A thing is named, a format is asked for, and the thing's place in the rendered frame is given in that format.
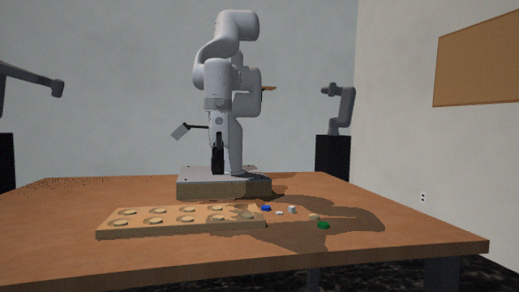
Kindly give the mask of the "green disc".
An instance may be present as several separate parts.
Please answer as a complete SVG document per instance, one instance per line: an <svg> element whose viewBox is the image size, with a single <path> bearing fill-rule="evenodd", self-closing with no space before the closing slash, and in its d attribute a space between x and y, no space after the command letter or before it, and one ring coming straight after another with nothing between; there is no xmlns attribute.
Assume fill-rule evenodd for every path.
<svg viewBox="0 0 519 292"><path fill-rule="evenodd" d="M326 221L319 221L318 222L318 227L321 228L321 229L328 229L329 228L329 223L326 222Z"/></svg>

